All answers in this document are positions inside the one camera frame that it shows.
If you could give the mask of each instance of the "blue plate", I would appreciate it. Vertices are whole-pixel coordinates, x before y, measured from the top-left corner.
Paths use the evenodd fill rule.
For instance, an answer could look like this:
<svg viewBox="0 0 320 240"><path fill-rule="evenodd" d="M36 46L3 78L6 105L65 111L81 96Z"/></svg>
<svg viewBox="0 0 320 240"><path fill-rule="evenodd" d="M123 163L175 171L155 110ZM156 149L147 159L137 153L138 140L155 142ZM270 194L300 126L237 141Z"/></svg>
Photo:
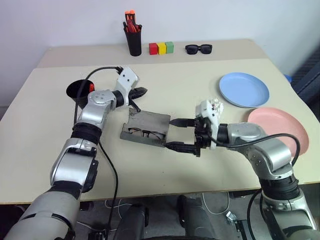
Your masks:
<svg viewBox="0 0 320 240"><path fill-rule="evenodd" d="M269 99L267 86L255 76L243 72L231 72L219 82L222 96L242 108L256 108Z"/></svg>

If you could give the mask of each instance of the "white wall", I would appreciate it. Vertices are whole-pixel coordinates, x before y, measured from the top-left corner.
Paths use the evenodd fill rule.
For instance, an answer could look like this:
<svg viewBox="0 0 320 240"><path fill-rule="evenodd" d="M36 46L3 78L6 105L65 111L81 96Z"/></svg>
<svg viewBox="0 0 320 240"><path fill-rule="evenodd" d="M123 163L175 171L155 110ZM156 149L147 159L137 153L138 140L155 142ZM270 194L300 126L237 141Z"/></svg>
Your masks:
<svg viewBox="0 0 320 240"><path fill-rule="evenodd" d="M143 42L250 38L286 74L320 41L320 0L2 0L0 107L49 46L124 42L130 9Z"/></svg>

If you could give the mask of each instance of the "floor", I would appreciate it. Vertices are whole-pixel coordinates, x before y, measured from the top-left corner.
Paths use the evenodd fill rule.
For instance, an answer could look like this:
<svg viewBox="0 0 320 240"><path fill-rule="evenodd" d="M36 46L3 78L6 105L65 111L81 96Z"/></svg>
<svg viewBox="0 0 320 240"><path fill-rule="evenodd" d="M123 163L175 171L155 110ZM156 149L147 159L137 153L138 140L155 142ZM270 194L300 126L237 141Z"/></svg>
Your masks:
<svg viewBox="0 0 320 240"><path fill-rule="evenodd" d="M320 194L319 184L309 184L301 186L306 196L307 203L314 217L320 216ZM187 195L191 198L200 198L200 194ZM212 212L219 212L227 206L227 194L205 193L205 201L208 208ZM185 230L180 226L179 217L176 212L176 201L178 195L143 197L143 198L127 198L122 199L122 203L142 203L149 208L149 225L145 228L145 238L157 236L184 236ZM251 195L240 198L231 198L229 210L236 215L238 220L247 218L247 206ZM123 216L130 207L124 205L120 207L120 214ZM228 224L224 214L212 215L207 212L210 222L215 232L215 238L219 240L241 240L241 235L236 231L233 224ZM103 228L103 224L108 221L109 209L105 207L104 201L95 201L93 209L89 211L81 211L78 221L90 224L97 229ZM113 212L112 227L116 228L120 221L117 208ZM251 224L253 232L257 240L271 240L267 226L265 225L259 211L259 196L255 199L251 209ZM87 227L77 224L76 239L86 240L88 233L91 232ZM109 235L109 239L113 239L114 231Z"/></svg>

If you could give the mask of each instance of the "beige table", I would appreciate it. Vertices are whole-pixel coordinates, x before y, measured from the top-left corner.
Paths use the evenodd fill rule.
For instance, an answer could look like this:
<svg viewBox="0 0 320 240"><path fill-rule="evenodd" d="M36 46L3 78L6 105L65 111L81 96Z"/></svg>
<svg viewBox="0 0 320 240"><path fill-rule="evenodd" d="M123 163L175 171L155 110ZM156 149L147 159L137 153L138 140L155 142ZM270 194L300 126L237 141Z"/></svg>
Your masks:
<svg viewBox="0 0 320 240"><path fill-rule="evenodd" d="M106 56L110 49L114 49L111 46L49 50L0 122L0 203L31 202L50 188L50 169L73 126L74 102L66 96L65 90L71 82L83 79L99 67L89 66L90 59L100 66L129 65L140 77L138 86L148 89L145 96L136 100L139 107L169 114L172 119L193 118L195 106L200 101L218 97L225 105L221 123L245 121L253 109L236 107L225 101L219 93L218 82L230 72L245 72L258 77L270 91L265 106L277 107L293 115L308 133L309 149L294 167L296 177L301 184L320 182L319 122L285 77L252 41L217 41L212 44L211 55L198 53L192 58L183 55L184 43L176 44L172 55L149 56L147 53L137 58L128 56L126 48L123 50L118 46L122 50L119 51L122 59L118 56L114 62L111 56ZM99 49L103 54L95 58L91 52L98 54ZM112 70L106 70L96 73L91 80L97 90L113 89L117 76ZM119 197L247 190L260 186L249 161L237 152L224 148L205 149L198 158L120 139L128 112L125 107L111 112L101 136L119 174ZM170 126L167 140L192 143L193 129ZM97 159L99 167L94 188L83 194L82 200L113 196L113 172L101 152Z"/></svg>

